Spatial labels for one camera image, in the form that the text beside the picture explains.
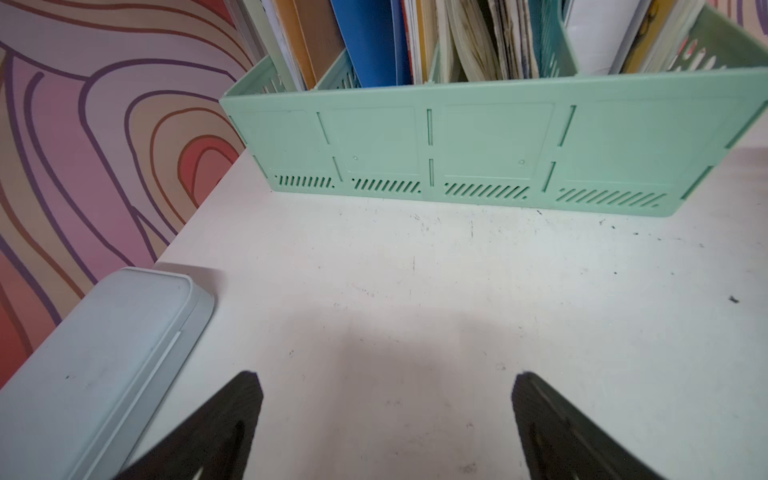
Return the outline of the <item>brown envelope folder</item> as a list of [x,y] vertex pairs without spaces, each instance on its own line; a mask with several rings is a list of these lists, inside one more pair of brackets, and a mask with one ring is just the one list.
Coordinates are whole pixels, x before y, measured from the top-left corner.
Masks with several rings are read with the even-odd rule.
[[277,0],[274,6],[304,89],[311,90],[345,48],[332,4],[329,0]]

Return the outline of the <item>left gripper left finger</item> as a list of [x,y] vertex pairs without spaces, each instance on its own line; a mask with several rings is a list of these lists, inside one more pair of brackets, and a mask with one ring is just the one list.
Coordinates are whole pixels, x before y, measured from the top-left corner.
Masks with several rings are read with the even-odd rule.
[[241,479],[264,399],[255,372],[242,371],[118,479]]

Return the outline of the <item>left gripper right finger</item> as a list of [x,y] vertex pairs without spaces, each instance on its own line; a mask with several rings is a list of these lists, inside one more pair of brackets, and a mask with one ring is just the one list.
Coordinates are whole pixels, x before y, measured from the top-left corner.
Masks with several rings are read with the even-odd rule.
[[532,479],[659,479],[534,372],[511,392],[518,435]]

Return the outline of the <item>white binder in organizer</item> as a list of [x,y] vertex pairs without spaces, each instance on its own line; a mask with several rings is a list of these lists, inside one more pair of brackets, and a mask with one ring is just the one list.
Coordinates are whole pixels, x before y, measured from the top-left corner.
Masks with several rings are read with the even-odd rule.
[[649,1],[564,1],[562,13],[583,76],[617,73],[638,32]]

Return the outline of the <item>light blue pencil case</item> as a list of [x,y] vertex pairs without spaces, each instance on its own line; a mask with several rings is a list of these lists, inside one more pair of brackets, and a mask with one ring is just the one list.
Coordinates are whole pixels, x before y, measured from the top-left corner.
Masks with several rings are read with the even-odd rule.
[[2,387],[2,478],[115,477],[214,306],[183,274],[102,279]]

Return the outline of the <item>green file organizer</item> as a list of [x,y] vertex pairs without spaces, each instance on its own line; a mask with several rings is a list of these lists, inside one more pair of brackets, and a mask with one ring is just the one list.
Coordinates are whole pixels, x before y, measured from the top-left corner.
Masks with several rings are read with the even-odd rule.
[[221,105],[276,191],[666,217],[767,109],[767,49],[705,6],[668,73],[583,76],[560,5],[543,77],[365,88],[340,55],[288,92],[270,58]]

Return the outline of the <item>blue folder in organizer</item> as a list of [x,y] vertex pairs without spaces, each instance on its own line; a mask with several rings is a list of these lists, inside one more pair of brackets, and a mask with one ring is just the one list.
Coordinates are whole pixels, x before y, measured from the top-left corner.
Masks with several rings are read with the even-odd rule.
[[332,0],[363,88],[411,85],[403,5],[396,0]]

